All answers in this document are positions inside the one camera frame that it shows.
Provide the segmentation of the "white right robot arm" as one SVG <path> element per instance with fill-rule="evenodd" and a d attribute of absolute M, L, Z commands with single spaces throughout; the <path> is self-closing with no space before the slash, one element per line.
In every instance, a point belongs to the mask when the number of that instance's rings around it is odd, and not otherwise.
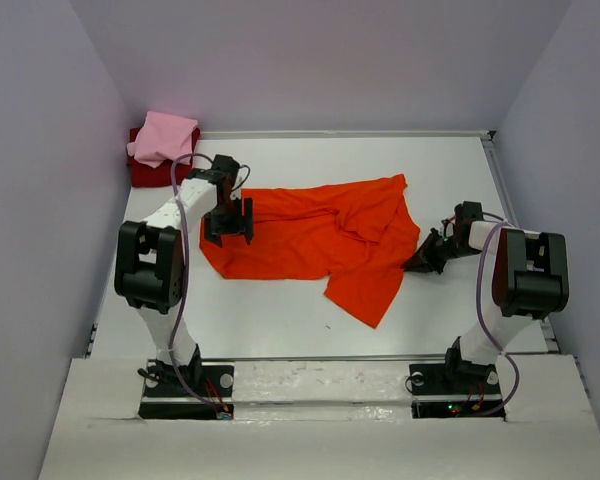
<path fill-rule="evenodd" d="M 496 362 L 509 343 L 533 322 L 567 305 L 564 236 L 518 229 L 478 202 L 457 205 L 402 269 L 440 274 L 449 261 L 469 256 L 479 258 L 477 322 L 447 349 L 443 362 L 411 366 L 406 383 L 415 395 L 495 393 Z"/>

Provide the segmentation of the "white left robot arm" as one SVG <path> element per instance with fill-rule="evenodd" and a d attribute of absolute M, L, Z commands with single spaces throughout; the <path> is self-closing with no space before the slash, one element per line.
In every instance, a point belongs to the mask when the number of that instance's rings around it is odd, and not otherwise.
<path fill-rule="evenodd" d="M 199 345 L 183 323 L 189 290 L 191 229 L 222 246 L 226 237 L 254 237 L 253 201 L 241 194 L 251 169 L 216 155 L 210 166 L 192 168 L 173 180 L 172 197 L 140 221 L 118 232 L 114 289 L 143 319 L 156 347 L 154 366 L 142 376 L 196 397 L 203 379 Z"/>

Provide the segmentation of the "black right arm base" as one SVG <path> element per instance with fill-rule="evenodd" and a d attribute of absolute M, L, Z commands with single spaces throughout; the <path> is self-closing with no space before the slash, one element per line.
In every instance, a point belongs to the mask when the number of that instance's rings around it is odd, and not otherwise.
<path fill-rule="evenodd" d="M 494 380 L 451 377 L 443 363 L 415 363 L 404 381 L 414 419 L 451 419 L 482 415 L 498 406 L 502 390 Z"/>

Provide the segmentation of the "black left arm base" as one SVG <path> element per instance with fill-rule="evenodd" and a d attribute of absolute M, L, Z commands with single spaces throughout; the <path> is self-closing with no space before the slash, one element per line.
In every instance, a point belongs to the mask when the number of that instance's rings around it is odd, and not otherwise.
<path fill-rule="evenodd" d="M 232 420 L 235 368 L 226 363 L 203 363 L 201 377 L 186 390 L 174 370 L 150 361 L 137 373 L 144 381 L 138 414 L 145 420 Z"/>

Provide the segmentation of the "orange t shirt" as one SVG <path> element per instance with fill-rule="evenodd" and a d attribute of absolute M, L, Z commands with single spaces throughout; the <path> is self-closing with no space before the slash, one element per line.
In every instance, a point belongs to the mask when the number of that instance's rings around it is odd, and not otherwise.
<path fill-rule="evenodd" d="M 199 248 L 225 279 L 325 279 L 327 299 L 375 328 L 418 248 L 406 188 L 402 174 L 306 189 L 249 188 L 253 239 L 200 239 Z"/>

